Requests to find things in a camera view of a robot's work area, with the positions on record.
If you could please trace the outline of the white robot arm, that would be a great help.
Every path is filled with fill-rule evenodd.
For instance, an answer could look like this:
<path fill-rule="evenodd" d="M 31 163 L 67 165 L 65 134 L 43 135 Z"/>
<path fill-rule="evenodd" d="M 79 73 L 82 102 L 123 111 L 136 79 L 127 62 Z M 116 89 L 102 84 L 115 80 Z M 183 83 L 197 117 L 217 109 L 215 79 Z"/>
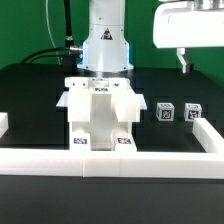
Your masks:
<path fill-rule="evenodd" d="M 224 0 L 158 0 L 153 43 L 174 48 L 188 73 L 189 48 L 224 47 Z M 89 0 L 89 36 L 83 43 L 81 69 L 97 73 L 131 70 L 124 38 L 125 0 Z"/>

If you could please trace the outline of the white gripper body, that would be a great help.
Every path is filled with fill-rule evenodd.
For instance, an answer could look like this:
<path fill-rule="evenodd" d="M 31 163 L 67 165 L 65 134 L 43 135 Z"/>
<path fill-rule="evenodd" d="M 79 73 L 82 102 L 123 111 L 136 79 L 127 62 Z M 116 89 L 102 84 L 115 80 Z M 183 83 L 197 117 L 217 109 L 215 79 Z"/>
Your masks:
<path fill-rule="evenodd" d="M 193 1 L 161 4 L 154 15 L 157 48 L 224 47 L 224 9 L 195 9 Z"/>

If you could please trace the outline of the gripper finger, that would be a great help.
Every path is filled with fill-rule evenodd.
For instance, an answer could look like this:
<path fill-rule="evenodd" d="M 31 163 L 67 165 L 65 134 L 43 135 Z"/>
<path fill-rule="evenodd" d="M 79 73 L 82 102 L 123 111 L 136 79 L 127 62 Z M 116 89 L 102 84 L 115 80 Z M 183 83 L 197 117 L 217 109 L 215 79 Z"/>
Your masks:
<path fill-rule="evenodd" d="M 182 73 L 189 74 L 193 69 L 193 65 L 190 63 L 190 61 L 187 58 L 187 55 L 188 55 L 187 49 L 178 48 L 176 51 L 176 55 L 182 65 Z"/>

